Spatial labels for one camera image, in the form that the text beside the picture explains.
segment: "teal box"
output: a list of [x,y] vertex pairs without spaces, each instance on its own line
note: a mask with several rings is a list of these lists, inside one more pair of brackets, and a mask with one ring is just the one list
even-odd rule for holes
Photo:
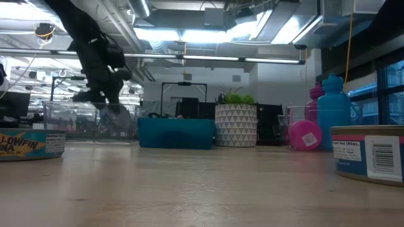
[[215,121],[207,119],[138,119],[142,148],[211,149]]
[[0,161],[58,158],[65,142],[64,131],[0,129]]

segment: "window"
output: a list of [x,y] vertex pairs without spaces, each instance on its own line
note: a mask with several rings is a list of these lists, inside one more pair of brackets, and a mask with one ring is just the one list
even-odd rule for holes
[[379,102],[377,98],[352,102],[355,110],[352,110],[352,118],[355,125],[379,124]]
[[354,125],[379,124],[379,102],[377,91],[376,72],[367,76],[349,81],[346,89],[352,101],[352,123]]
[[404,92],[390,94],[389,103],[389,124],[404,124]]
[[404,85],[404,61],[386,67],[388,88]]

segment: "pink lid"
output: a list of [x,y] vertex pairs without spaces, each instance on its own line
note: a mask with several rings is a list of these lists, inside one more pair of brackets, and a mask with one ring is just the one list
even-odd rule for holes
[[320,127],[309,120],[300,120],[288,128],[290,145],[298,151],[315,150],[323,139]]
[[319,82],[317,82],[316,86],[314,88],[310,89],[310,98],[318,99],[323,95],[324,95],[323,87],[321,87],[321,84]]

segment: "green plant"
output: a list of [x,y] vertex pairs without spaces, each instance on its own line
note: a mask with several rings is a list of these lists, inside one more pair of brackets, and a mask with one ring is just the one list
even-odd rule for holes
[[217,104],[253,104],[254,97],[251,95],[242,96],[237,94],[241,89],[239,88],[227,88],[226,86],[220,86],[219,90],[222,92],[219,97],[224,96],[224,98],[219,98]]

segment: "can label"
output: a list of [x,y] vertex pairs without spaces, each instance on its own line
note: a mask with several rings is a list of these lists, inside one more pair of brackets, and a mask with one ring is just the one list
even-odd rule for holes
[[2,131],[0,132],[0,161],[60,156],[64,152],[65,142],[65,134]]
[[338,171],[403,181],[403,136],[334,135],[333,151]]

